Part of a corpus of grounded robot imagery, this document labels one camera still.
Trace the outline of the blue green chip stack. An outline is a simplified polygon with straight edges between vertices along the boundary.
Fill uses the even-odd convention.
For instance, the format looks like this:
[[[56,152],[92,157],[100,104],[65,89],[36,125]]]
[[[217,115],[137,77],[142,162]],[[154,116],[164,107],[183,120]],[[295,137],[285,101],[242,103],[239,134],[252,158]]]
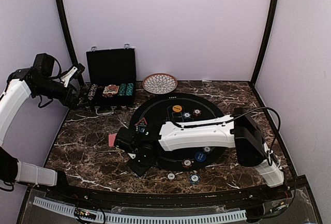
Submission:
[[[189,176],[190,184],[197,185],[200,182],[201,178],[198,174],[191,174]]]

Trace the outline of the black corner frame post left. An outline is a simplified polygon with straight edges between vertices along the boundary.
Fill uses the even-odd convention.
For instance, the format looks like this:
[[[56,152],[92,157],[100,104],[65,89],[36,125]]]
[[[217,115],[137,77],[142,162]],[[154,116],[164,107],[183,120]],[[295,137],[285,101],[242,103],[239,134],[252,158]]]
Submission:
[[[76,53],[74,51],[74,46],[73,46],[73,42],[72,42],[71,35],[70,35],[70,30],[69,30],[67,17],[66,17],[66,13],[65,13],[64,2],[63,2],[63,0],[55,0],[55,1],[56,1],[58,16],[59,16],[59,20],[61,23],[62,32],[63,32],[64,38],[65,38],[65,43],[67,46],[69,57],[70,57],[72,65],[76,65],[76,64],[78,64],[78,59],[77,59]]]

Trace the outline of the blue small blind button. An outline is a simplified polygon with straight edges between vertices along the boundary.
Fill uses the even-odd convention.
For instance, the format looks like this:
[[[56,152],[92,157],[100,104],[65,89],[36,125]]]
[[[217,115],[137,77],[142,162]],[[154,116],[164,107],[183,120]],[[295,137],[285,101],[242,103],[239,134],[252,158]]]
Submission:
[[[204,152],[196,152],[194,158],[197,162],[204,162],[206,160],[206,154]]]

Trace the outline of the red dice row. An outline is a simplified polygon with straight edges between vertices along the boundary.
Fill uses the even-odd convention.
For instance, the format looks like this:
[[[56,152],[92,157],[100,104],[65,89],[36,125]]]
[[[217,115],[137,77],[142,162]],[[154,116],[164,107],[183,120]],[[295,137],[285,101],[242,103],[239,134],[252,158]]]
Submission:
[[[103,97],[105,97],[105,98],[110,98],[110,97],[113,97],[113,95],[112,95],[112,94],[102,94],[102,96],[103,96]]]

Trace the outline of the triangular all in button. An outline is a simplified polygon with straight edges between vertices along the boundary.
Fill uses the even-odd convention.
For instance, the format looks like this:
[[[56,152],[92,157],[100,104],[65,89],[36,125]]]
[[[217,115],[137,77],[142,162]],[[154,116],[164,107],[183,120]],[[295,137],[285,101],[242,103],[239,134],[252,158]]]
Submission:
[[[147,126],[147,121],[146,121],[146,119],[145,119],[145,118],[142,118],[141,120],[139,120],[139,121],[135,124],[135,126],[140,126],[140,127],[145,127],[145,126]]]

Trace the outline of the black corner frame post right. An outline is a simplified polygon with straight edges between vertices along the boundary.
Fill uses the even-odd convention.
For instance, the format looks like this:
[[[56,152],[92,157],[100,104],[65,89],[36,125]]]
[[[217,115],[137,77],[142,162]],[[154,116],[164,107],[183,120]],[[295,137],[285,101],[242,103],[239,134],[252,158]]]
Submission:
[[[262,68],[262,64],[263,64],[263,61],[264,61],[264,57],[265,57],[268,42],[269,42],[269,38],[270,38],[270,35],[271,35],[271,32],[272,32],[272,27],[273,27],[274,17],[275,17],[275,13],[276,13],[277,3],[278,3],[278,0],[270,0],[267,19],[266,19],[266,24],[265,24],[265,29],[264,29],[264,33],[263,33],[263,37],[262,37],[262,41],[261,41],[257,61],[255,63],[253,74],[252,74],[251,79],[250,79],[250,84],[253,87],[255,87],[255,85],[257,83],[257,80],[258,80],[258,77],[259,77],[259,74],[260,74],[260,71],[261,71],[261,68]]]

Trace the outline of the green chip row left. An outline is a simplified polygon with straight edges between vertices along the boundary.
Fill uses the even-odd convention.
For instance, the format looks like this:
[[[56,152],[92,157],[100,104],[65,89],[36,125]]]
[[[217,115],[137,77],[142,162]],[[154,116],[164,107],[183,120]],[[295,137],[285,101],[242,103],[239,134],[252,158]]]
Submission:
[[[119,96],[125,96],[125,95],[126,95],[126,88],[127,88],[127,84],[122,83],[122,84],[119,86],[118,95],[119,95]]]

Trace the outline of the round black poker mat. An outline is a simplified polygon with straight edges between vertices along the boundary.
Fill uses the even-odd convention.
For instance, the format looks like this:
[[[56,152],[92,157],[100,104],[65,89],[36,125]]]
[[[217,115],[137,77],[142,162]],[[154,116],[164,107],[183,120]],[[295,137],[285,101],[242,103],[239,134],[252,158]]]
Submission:
[[[172,110],[174,105],[182,106],[183,110],[179,113],[174,112]],[[202,110],[201,115],[194,116],[194,109]],[[184,112],[190,113],[191,118],[184,119]],[[224,114],[216,105],[202,97],[193,94],[170,93],[156,96],[138,107],[130,120],[129,128],[140,132],[140,128],[143,127],[135,126],[135,124],[142,118],[145,118],[147,124],[150,124],[163,123],[171,120],[177,123],[203,121],[223,116]],[[199,170],[215,162],[225,152],[224,147],[211,147],[211,152],[206,154],[206,160],[204,162],[197,162],[194,156],[196,152],[204,152],[203,148],[204,147],[194,147],[174,150],[172,152],[163,151],[154,162],[153,167],[179,172]],[[193,161],[190,168],[186,169],[182,166],[182,161],[184,159],[191,159]]]

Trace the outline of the patterned ceramic plate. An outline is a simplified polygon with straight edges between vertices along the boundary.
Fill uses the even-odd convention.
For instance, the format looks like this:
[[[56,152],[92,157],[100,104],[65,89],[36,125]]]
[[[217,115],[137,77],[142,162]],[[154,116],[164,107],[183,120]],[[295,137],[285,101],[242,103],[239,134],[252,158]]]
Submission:
[[[175,77],[166,73],[155,73],[146,77],[143,88],[152,94],[167,94],[176,89],[178,82]]]

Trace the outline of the black poker chip case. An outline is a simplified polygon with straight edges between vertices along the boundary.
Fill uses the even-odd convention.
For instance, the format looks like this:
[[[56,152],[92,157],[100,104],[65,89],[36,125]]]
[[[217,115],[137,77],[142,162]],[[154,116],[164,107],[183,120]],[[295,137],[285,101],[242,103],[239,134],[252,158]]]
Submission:
[[[88,51],[86,53],[90,82],[99,86],[117,85],[122,83],[136,83],[136,55],[133,48],[108,49]],[[132,96],[119,96],[110,98],[102,96],[103,91],[96,91],[92,106],[110,109],[112,106],[132,106],[135,92]]]

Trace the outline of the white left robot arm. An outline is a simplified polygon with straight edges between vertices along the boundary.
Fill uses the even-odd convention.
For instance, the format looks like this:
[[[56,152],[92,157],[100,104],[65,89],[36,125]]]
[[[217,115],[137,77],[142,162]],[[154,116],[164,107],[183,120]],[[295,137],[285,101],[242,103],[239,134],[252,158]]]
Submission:
[[[5,90],[1,94],[1,181],[5,186],[15,183],[51,186],[53,193],[62,201],[73,197],[73,190],[59,181],[59,174],[53,169],[42,166],[41,156],[33,159],[26,155],[27,162],[18,159],[27,148],[23,142],[41,145],[33,138],[45,138],[50,144],[50,125],[59,123],[60,115],[48,121],[46,115],[37,111],[59,101],[60,113],[64,108],[74,109],[79,104],[80,90],[72,81],[82,74],[82,64],[73,65],[57,76],[47,77],[41,66],[18,69],[9,75]]]

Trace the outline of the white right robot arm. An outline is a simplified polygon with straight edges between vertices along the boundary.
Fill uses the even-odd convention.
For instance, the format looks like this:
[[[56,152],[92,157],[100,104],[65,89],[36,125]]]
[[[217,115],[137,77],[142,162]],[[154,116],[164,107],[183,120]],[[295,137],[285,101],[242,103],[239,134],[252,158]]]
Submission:
[[[116,146],[131,156],[128,163],[137,175],[158,166],[165,152],[178,152],[179,167],[192,169],[207,161],[213,147],[235,148],[238,163],[255,168],[265,179],[267,199],[275,200],[284,191],[280,162],[243,108],[237,108],[233,115],[204,121],[150,123],[143,132],[122,128],[117,139]]]

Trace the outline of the brown white chip stack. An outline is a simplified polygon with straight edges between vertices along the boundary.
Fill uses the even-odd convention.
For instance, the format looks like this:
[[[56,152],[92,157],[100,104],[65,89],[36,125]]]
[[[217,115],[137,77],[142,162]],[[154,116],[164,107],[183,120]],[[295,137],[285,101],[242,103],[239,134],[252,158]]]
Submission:
[[[175,174],[174,174],[174,173],[169,173],[169,174],[167,175],[167,178],[168,178],[169,180],[174,180],[174,179],[175,179]]]

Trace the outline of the black corner frame post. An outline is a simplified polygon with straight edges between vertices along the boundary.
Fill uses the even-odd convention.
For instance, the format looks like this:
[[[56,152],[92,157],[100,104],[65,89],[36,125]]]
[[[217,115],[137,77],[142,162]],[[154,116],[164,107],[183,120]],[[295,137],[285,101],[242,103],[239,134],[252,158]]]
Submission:
[[[72,42],[71,35],[70,35],[70,30],[69,30],[67,17],[66,17],[66,13],[65,13],[64,2],[63,2],[63,0],[55,0],[55,1],[56,1],[58,16],[59,16],[59,20],[61,23],[62,32],[63,32],[64,38],[65,38],[65,43],[67,46],[69,57],[70,57],[72,65],[76,65],[76,64],[78,64],[78,59],[77,59],[76,53],[74,51],[74,46],[73,46],[73,42]]]
[[[265,24],[265,29],[264,29],[264,33],[263,33],[263,37],[262,37],[262,41],[261,41],[257,61],[255,63],[253,74],[252,74],[251,79],[250,79],[250,84],[253,87],[255,87],[255,85],[257,83],[257,80],[258,80],[258,77],[259,77],[259,74],[260,74],[260,71],[261,71],[261,68],[262,68],[262,64],[263,64],[263,61],[264,61],[264,57],[265,57],[268,42],[269,42],[269,38],[270,38],[270,35],[271,35],[271,32],[272,32],[272,27],[273,27],[274,17],[275,17],[275,13],[276,13],[277,3],[278,3],[278,0],[270,0],[267,19],[266,19],[266,24]]]

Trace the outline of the cards in case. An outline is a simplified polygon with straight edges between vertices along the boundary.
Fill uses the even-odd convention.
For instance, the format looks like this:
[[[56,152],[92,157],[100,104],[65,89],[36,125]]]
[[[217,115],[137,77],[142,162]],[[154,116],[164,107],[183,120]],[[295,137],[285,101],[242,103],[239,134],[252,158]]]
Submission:
[[[103,94],[104,95],[116,95],[118,93],[119,86],[117,85],[108,85],[104,88]]]

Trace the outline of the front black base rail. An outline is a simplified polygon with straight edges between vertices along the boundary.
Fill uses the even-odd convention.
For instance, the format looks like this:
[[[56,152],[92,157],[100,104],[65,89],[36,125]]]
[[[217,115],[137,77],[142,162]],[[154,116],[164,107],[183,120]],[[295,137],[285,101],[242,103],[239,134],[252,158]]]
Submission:
[[[277,188],[261,185],[237,190],[176,195],[107,192],[70,186],[67,191],[51,189],[46,196],[70,203],[79,203],[81,206],[98,206],[103,210],[109,210],[113,206],[185,208],[224,205],[228,209],[254,208],[269,201],[290,198],[294,195],[294,189],[304,187],[307,183],[306,178],[300,176],[289,179],[284,186]]]

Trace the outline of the green chip row right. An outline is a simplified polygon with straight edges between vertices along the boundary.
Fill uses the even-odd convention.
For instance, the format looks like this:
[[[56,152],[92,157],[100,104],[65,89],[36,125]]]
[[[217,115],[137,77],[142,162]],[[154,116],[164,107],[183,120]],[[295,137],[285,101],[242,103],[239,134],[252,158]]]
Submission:
[[[133,83],[128,83],[126,87],[126,92],[125,96],[132,96],[134,91],[134,84]]]

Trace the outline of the orange big blind button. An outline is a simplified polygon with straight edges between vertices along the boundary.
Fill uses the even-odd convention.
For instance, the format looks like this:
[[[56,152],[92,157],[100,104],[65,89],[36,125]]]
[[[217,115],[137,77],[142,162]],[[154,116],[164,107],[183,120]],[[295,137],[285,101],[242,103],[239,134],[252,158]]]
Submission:
[[[181,111],[183,110],[183,107],[180,106],[180,105],[174,105],[174,106],[172,107],[172,110],[173,110],[174,112],[176,112],[176,113],[179,113],[179,112],[181,112]]]

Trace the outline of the green chip row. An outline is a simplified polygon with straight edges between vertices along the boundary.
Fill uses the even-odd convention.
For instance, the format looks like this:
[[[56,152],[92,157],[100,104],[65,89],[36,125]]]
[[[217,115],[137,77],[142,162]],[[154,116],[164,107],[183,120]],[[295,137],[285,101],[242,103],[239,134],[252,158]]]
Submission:
[[[126,92],[125,96],[132,96],[134,91],[134,84],[133,83],[128,83],[126,87]]]
[[[125,95],[126,95],[126,88],[127,88],[127,84],[122,83],[122,84],[119,86],[118,95],[119,95],[119,96],[125,96]]]

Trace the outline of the blue tan chip row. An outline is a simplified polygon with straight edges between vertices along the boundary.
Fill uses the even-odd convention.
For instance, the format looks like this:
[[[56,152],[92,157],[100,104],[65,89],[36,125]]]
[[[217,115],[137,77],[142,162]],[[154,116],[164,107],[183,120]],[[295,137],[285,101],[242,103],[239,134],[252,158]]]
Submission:
[[[93,99],[94,99],[94,97],[96,95],[97,89],[98,89],[98,85],[97,84],[91,84],[90,85],[90,88],[89,88],[88,93],[87,93],[87,102],[89,104],[92,104]]]

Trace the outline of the red playing card deck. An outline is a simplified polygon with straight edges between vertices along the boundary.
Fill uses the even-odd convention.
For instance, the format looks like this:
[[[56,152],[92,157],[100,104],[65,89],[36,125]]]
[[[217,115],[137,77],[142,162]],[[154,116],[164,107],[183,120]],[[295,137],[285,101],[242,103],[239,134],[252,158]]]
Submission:
[[[108,135],[108,145],[109,145],[109,147],[114,146],[116,135],[117,135],[116,133]]]

